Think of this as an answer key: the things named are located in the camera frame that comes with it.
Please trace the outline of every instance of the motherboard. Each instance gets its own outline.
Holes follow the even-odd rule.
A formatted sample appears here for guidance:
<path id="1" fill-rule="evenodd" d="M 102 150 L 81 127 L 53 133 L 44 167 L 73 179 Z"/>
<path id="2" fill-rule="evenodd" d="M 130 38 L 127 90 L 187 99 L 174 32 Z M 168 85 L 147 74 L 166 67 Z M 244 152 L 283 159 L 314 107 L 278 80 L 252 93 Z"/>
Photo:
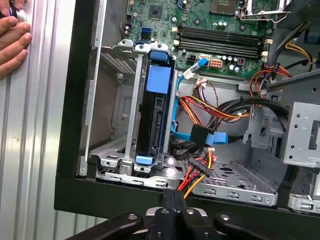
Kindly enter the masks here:
<path id="1" fill-rule="evenodd" d="M 207 75 L 251 78 L 261 70 L 274 24 L 241 21 L 245 0 L 128 0 L 123 38 L 135 44 L 163 43 L 183 71 L 201 58 Z M 278 0 L 255 0 L 254 11 L 270 11 Z"/>

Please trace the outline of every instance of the corrugated metal surface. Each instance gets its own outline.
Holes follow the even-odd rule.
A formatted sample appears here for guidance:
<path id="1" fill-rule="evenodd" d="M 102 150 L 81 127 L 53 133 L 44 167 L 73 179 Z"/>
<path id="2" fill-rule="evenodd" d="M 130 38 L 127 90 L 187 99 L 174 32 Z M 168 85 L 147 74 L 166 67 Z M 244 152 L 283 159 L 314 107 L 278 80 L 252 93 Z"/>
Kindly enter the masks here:
<path id="1" fill-rule="evenodd" d="M 54 210 L 75 1 L 28 1 L 29 58 L 0 81 L 1 240 L 62 240 L 104 220 Z"/>

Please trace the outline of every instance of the metal frame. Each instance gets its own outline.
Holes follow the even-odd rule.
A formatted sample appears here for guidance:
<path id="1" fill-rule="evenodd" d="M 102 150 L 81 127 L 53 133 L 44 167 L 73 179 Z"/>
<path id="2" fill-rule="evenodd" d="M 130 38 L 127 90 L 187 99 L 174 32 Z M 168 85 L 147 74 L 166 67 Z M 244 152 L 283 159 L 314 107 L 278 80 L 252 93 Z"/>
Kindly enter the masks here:
<path id="1" fill-rule="evenodd" d="M 241 21 L 272 21 L 274 24 L 280 23 L 285 18 L 287 18 L 289 11 L 285 11 L 285 8 L 291 3 L 292 0 L 279 0 L 278 9 L 272 11 L 264 11 L 261 10 L 258 13 L 253 13 L 254 0 L 245 0 L 243 9 L 240 9 L 240 13 L 236 14 Z M 272 16 L 272 15 L 280 15 L 285 14 L 283 17 L 275 21 L 273 18 L 262 18 L 263 16 Z"/>
<path id="2" fill-rule="evenodd" d="M 82 105 L 86 87 L 86 76 L 91 42 L 91 14 L 83 10 L 75 15 L 74 31 L 72 32 L 71 54 L 66 82 L 65 102 L 63 109 L 59 161 L 55 182 L 55 209 L 110 218 L 125 211 L 137 210 L 144 214 L 151 207 L 160 205 L 162 193 L 157 189 L 126 184 L 109 184 L 92 180 L 75 178 L 78 159 L 80 132 L 82 128 Z M 248 90 L 243 82 L 238 82 L 239 90 Z M 266 227 L 275 231 L 290 229 L 297 238 L 314 238 L 317 233 L 319 217 L 270 209 L 270 207 L 253 207 L 242 204 L 188 197 L 190 207 L 205 209 L 212 217 L 224 209 L 248 216 L 265 219 Z"/>
<path id="3" fill-rule="evenodd" d="M 314 121 L 320 122 L 319 105 L 301 102 L 293 103 L 290 109 L 289 125 L 281 158 L 285 164 L 308 168 L 320 167 L 319 149 L 310 149 L 312 134 L 317 136 L 314 139 L 316 148 L 319 148 L 320 145 L 319 130 L 315 129 L 316 132 L 312 132 Z"/>

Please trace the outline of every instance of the green circuit board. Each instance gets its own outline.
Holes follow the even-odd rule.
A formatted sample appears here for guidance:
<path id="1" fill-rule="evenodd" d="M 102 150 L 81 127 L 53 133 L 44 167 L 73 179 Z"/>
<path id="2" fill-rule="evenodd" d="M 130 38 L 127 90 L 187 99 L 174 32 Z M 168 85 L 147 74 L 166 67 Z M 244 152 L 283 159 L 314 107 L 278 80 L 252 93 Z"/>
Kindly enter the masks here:
<path id="1" fill-rule="evenodd" d="M 209 60 L 222 60 L 224 55 L 193 49 L 182 52 L 182 48 L 174 44 L 179 31 L 177 26 L 241 34 L 252 36 L 253 38 L 271 38 L 273 35 L 274 25 L 272 22 L 240 21 L 235 18 L 230 8 L 232 8 L 232 12 L 236 11 L 239 6 L 239 0 L 188 0 L 183 8 L 178 6 L 178 1 L 180 0 L 129 0 L 127 16 L 130 17 L 132 27 L 129 35 L 123 37 L 131 39 L 136 44 L 150 43 L 151 41 L 167 44 L 170 54 L 176 58 L 178 69 L 183 71 L 192 65 L 192 62 L 188 61 L 190 56 L 195 56 L 196 60 L 200 56 L 205 56 Z M 220 4 L 220 9 L 222 7 L 224 12 L 229 10 L 229 13 L 220 13 L 219 8 L 215 9 L 217 12 L 213 11 L 215 7 L 213 4 L 217 4 L 216 6 Z M 277 4 L 278 0 L 255 0 L 253 1 L 252 11 L 274 10 Z M 152 32 L 149 39 L 141 37 L 142 28 L 151 29 Z M 207 66 L 201 68 L 201 71 L 208 75 L 227 75 L 247 79 L 261 69 L 263 63 L 261 59 L 239 58 L 241 58 L 241 64 L 227 60 L 223 61 L 221 67 Z"/>

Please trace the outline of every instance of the metal bracket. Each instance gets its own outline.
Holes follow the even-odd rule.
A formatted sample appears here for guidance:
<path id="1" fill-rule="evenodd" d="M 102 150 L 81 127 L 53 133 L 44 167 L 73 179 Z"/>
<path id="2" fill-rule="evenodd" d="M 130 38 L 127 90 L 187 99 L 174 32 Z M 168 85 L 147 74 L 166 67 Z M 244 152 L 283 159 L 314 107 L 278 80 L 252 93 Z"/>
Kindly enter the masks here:
<path id="1" fill-rule="evenodd" d="M 320 201 L 309 195 L 290 194 L 288 207 L 296 212 L 320 214 Z"/>
<path id="2" fill-rule="evenodd" d="M 274 115 L 265 107 L 254 106 L 250 112 L 250 122 L 243 137 L 245 144 L 251 136 L 251 146 L 258 149 L 269 147 L 269 137 Z"/>
<path id="3" fill-rule="evenodd" d="M 128 159 L 121 159 L 119 174 L 131 176 L 133 162 Z"/>
<path id="4" fill-rule="evenodd" d="M 284 139 L 282 161 L 309 168 L 320 167 L 320 105 L 294 102 Z"/>
<path id="5" fill-rule="evenodd" d="M 319 104 L 319 77 L 320 70 L 314 70 L 269 84 L 266 90 L 269 93 L 281 91 L 280 102 L 286 106 L 293 102 Z"/>
<path id="6" fill-rule="evenodd" d="M 272 11 L 264 11 L 261 10 L 258 13 L 253 13 L 253 2 L 254 0 L 245 0 L 243 8 L 240 8 L 240 13 L 236 14 L 236 17 L 239 17 L 241 21 L 272 21 L 274 24 L 277 24 L 284 20 L 289 11 L 285 11 L 285 8 L 291 3 L 292 0 L 279 0 L 279 7 L 277 10 Z M 278 15 L 278 14 L 285 14 L 284 17 L 280 18 L 279 20 L 275 21 L 272 18 L 262 18 L 263 16 L 267 15 Z"/>
<path id="7" fill-rule="evenodd" d="M 80 156 L 78 158 L 78 174 L 79 176 L 87 176 L 88 172 L 88 163 L 85 156 Z"/>

